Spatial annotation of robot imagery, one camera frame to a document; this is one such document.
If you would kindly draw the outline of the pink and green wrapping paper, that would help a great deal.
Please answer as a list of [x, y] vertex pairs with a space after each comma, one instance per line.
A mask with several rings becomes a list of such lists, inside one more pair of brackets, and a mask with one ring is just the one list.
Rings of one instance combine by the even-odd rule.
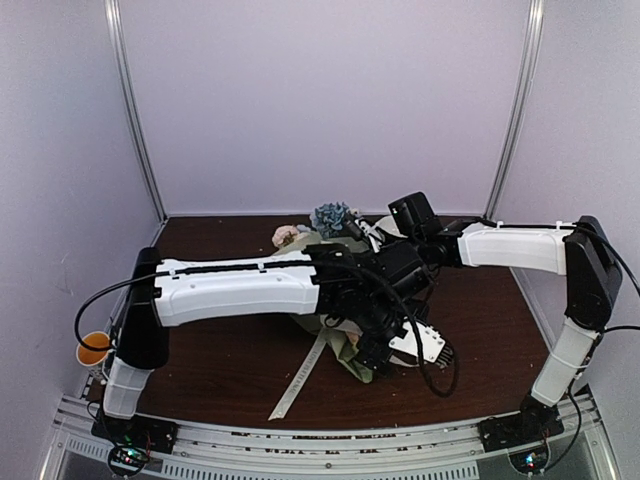
[[[339, 243], [348, 247], [352, 252], [359, 253], [369, 249], [364, 241], [356, 241], [351, 238], [332, 238], [323, 240], [319, 233], [310, 231], [305, 235], [301, 235], [294, 243], [280, 250], [276, 249], [275, 255], [282, 255], [292, 251], [301, 251], [308, 245], [321, 243]], [[307, 333], [317, 336], [320, 329], [324, 326], [325, 315], [305, 315], [292, 316], [293, 321]], [[336, 361], [340, 363], [347, 371], [349, 371], [356, 379], [364, 384], [369, 384], [374, 379], [374, 372], [363, 365], [360, 365], [355, 356], [357, 353], [356, 343], [359, 335], [353, 328], [347, 331], [339, 328], [330, 329], [326, 333], [326, 341], [329, 348], [333, 351]]]

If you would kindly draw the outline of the white ribbon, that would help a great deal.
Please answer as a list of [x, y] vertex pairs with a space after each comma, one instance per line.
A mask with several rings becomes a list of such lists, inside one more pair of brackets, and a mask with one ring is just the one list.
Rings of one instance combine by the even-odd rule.
[[306, 355], [304, 361], [300, 365], [296, 374], [292, 377], [292, 380], [276, 406], [273, 408], [271, 414], [268, 417], [269, 421], [282, 420], [286, 417], [291, 406], [301, 393], [304, 385], [306, 384], [309, 376], [313, 372], [320, 356], [322, 355], [326, 346], [326, 330], [321, 329], [318, 333], [311, 349]]

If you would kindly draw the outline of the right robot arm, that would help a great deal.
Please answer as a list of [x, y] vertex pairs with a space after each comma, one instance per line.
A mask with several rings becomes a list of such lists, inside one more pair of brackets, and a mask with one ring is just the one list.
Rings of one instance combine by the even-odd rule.
[[563, 300], [562, 318], [549, 343], [541, 370], [513, 414], [487, 418], [478, 425], [487, 452], [543, 443], [564, 427], [559, 403], [589, 365], [615, 310], [626, 274], [594, 216], [550, 224], [512, 224], [484, 217], [445, 222], [425, 194], [417, 192], [389, 205], [374, 228], [382, 250], [398, 247], [428, 267], [509, 269], [536, 318], [542, 303], [524, 278], [549, 278]]

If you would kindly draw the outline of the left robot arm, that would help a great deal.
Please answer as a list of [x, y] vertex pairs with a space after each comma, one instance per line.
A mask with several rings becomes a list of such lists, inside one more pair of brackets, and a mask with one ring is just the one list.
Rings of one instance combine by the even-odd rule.
[[444, 340], [417, 317], [409, 299], [431, 282], [427, 262], [406, 241], [377, 252], [337, 243], [231, 261], [185, 262], [141, 251], [123, 282], [128, 303], [106, 380], [100, 413], [123, 444], [144, 424], [134, 415], [150, 374], [169, 357], [169, 331], [183, 324], [254, 314], [327, 315], [361, 330], [359, 358], [382, 368], [396, 352], [418, 365], [437, 360]]

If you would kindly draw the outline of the white and dark bowl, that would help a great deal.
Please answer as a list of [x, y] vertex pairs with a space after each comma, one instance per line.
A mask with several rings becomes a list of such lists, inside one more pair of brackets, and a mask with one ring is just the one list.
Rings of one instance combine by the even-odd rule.
[[381, 229], [384, 234], [389, 234], [398, 238], [404, 237], [404, 235], [400, 233], [395, 220], [391, 215], [387, 215], [379, 219], [375, 223], [375, 227]]

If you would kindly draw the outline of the orange and white cup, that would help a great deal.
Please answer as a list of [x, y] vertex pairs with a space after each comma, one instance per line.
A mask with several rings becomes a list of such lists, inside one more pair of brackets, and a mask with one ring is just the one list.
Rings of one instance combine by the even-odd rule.
[[95, 331], [87, 334], [82, 341], [76, 348], [76, 360], [95, 380], [105, 384], [115, 358], [110, 335]]

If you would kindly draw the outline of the aluminium front rail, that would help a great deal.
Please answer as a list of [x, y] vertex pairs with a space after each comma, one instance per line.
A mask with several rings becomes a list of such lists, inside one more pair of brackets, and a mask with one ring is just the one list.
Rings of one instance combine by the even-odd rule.
[[180, 420], [171, 452], [154, 451], [141, 479], [525, 479], [526, 457], [547, 450], [545, 479], [621, 476], [593, 397], [559, 406], [563, 433], [485, 448], [479, 420], [356, 430], [284, 430]]

